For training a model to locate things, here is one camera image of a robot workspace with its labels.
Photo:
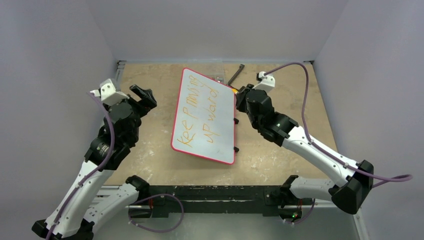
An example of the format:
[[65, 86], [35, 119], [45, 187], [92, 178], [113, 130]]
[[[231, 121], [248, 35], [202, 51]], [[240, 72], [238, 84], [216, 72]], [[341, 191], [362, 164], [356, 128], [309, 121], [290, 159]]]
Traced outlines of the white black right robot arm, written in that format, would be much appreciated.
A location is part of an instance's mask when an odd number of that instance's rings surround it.
[[276, 112], [271, 98], [252, 84], [236, 96], [236, 109], [246, 113], [252, 127], [269, 142], [292, 151], [322, 171], [327, 178], [291, 175], [282, 185], [280, 196], [288, 204], [300, 199], [331, 201], [340, 210], [358, 212], [374, 183], [374, 166], [367, 160], [349, 159], [320, 141], [307, 136], [305, 129], [289, 116]]

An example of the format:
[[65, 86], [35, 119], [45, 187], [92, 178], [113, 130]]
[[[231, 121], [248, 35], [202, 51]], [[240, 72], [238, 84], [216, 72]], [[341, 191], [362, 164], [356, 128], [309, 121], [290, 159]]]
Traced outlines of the pink framed whiteboard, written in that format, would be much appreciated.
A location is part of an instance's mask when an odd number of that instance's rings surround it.
[[235, 93], [190, 68], [181, 73], [170, 146], [180, 153], [234, 164]]

